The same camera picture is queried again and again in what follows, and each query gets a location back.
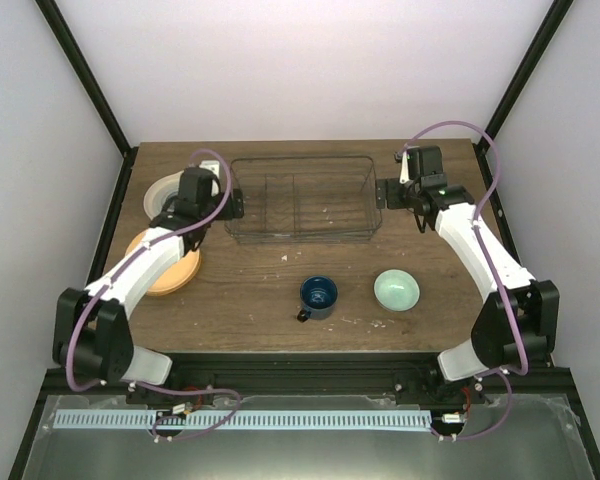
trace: blue mug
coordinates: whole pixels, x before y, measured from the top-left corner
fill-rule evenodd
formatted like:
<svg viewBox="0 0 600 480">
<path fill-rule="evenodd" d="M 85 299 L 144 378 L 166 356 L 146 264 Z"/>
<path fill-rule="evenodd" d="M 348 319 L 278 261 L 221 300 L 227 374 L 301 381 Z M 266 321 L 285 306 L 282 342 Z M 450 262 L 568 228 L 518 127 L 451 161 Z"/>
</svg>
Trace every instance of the blue mug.
<svg viewBox="0 0 600 480">
<path fill-rule="evenodd" d="M 333 312 L 337 299 L 338 289 L 333 280 L 319 275 L 307 278 L 300 287 L 302 310 L 298 313 L 298 321 L 324 320 Z"/>
</svg>

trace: wooden tabletop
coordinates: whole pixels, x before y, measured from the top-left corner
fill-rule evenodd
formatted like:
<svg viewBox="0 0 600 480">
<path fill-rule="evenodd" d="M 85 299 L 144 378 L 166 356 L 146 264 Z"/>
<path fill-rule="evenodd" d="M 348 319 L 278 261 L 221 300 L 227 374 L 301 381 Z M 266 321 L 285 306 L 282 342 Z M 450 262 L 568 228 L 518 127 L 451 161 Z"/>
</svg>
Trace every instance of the wooden tabletop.
<svg viewBox="0 0 600 480">
<path fill-rule="evenodd" d="M 378 178 L 396 177 L 393 153 L 400 140 L 143 143 L 122 205 L 107 270 L 148 226 L 143 197 L 156 180 L 182 170 L 197 148 L 212 148 L 231 161 L 245 156 L 363 154 Z M 469 140 L 419 141 L 442 148 L 450 184 L 478 199 L 485 188 Z M 202 245 L 202 267 L 180 290 L 145 297 L 131 317 L 134 343 L 162 351 L 395 351 L 442 350 L 469 337 L 481 308 L 476 286 L 438 235 L 420 234 L 406 211 L 383 210 L 383 225 L 368 243 L 238 244 L 221 222 Z M 496 232 L 487 207 L 485 220 Z M 411 273 L 420 301 L 391 313 L 378 305 L 375 278 L 387 269 Z M 331 317 L 304 324 L 295 317 L 299 287 L 311 275 L 338 286 Z"/>
</svg>

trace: mug handle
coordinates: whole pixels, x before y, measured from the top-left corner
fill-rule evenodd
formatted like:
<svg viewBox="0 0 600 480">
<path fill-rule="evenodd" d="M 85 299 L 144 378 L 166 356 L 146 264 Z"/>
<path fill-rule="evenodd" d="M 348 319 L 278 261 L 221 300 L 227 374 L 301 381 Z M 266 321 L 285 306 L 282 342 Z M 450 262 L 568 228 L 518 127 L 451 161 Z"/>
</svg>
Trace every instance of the mug handle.
<svg viewBox="0 0 600 480">
<path fill-rule="evenodd" d="M 298 313 L 298 316 L 296 317 L 296 319 L 299 322 L 306 322 L 307 320 L 309 320 L 309 317 L 311 316 L 311 312 L 309 310 L 305 310 L 304 308 L 302 310 L 300 310 L 300 313 Z"/>
</svg>

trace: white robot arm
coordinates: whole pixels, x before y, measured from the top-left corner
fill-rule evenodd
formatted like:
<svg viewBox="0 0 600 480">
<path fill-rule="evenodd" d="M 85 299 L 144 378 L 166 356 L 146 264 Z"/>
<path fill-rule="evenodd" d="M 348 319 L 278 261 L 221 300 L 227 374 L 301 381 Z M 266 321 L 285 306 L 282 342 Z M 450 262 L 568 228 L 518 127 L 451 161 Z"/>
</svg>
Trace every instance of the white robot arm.
<svg viewBox="0 0 600 480">
<path fill-rule="evenodd" d="M 171 369 L 171 359 L 133 345 L 128 320 L 149 287 L 189 251 L 196 250 L 215 219 L 240 218 L 240 190 L 231 192 L 231 201 L 221 207 L 220 166 L 204 161 L 200 167 L 185 169 L 178 195 L 156 216 L 140 243 L 103 277 L 78 291 L 67 289 L 58 299 L 53 359 L 66 365 L 71 356 L 75 369 L 104 381 L 126 380 L 161 385 Z M 88 321 L 79 331 L 75 347 L 71 337 L 89 304 Z M 96 320 L 95 328 L 88 325 Z"/>
<path fill-rule="evenodd" d="M 388 208 L 410 210 L 422 233 L 427 226 L 435 230 L 467 268 L 483 301 L 471 338 L 438 356 L 444 380 L 458 381 L 520 362 L 505 301 L 476 238 L 476 228 L 506 291 L 527 358 L 544 359 L 555 345 L 559 301 L 555 285 L 536 281 L 504 249 L 482 217 L 474 219 L 473 198 L 464 187 L 447 185 L 438 147 L 410 148 L 396 160 L 402 162 L 400 178 L 385 180 L 381 188 Z"/>
</svg>

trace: orange plate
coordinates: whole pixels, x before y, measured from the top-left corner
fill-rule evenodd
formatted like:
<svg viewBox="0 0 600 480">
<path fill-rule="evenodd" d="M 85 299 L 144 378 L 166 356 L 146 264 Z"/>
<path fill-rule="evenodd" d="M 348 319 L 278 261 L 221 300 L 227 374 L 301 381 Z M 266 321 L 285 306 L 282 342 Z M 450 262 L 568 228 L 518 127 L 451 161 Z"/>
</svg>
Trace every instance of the orange plate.
<svg viewBox="0 0 600 480">
<path fill-rule="evenodd" d="M 139 233 L 127 247 L 125 255 L 129 255 L 129 252 L 133 250 L 144 237 L 144 232 Z M 195 252 L 187 253 L 178 263 L 172 265 L 169 270 L 164 272 L 156 282 L 149 287 L 147 295 L 159 296 L 167 295 L 171 292 L 175 292 L 180 287 L 184 286 L 196 276 L 202 263 L 202 257 L 200 256 L 200 250 Z"/>
</svg>

